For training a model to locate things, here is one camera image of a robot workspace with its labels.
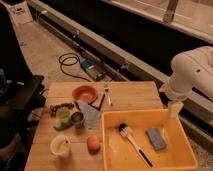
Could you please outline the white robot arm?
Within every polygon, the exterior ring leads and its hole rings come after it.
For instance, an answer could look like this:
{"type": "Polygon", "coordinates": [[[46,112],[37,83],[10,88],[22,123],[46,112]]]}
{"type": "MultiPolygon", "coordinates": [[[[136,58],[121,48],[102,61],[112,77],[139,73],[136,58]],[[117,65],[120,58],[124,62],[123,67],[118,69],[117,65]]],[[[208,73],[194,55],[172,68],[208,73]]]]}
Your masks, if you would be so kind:
{"type": "Polygon", "coordinates": [[[172,74],[159,91],[192,113],[213,117],[213,47],[184,51],[171,60],[172,74]]]}

